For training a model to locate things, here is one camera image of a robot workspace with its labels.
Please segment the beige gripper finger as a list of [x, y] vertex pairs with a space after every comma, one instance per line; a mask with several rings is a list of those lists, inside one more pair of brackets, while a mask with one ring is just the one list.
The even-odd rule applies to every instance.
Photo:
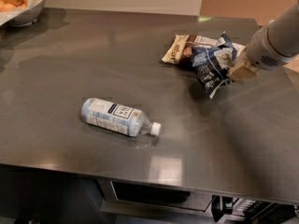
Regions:
[[239, 81], [256, 77], [258, 71], [259, 67], [252, 64], [248, 59], [235, 60], [228, 70], [227, 77]]
[[247, 48], [243, 48], [237, 53], [234, 60], [234, 67], [240, 66], [247, 61]]

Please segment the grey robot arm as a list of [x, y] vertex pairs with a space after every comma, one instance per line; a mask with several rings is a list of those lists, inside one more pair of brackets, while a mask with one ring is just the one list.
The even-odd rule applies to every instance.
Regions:
[[299, 3], [258, 30], [233, 62], [227, 77], [256, 77], [260, 69], [272, 71], [299, 54]]

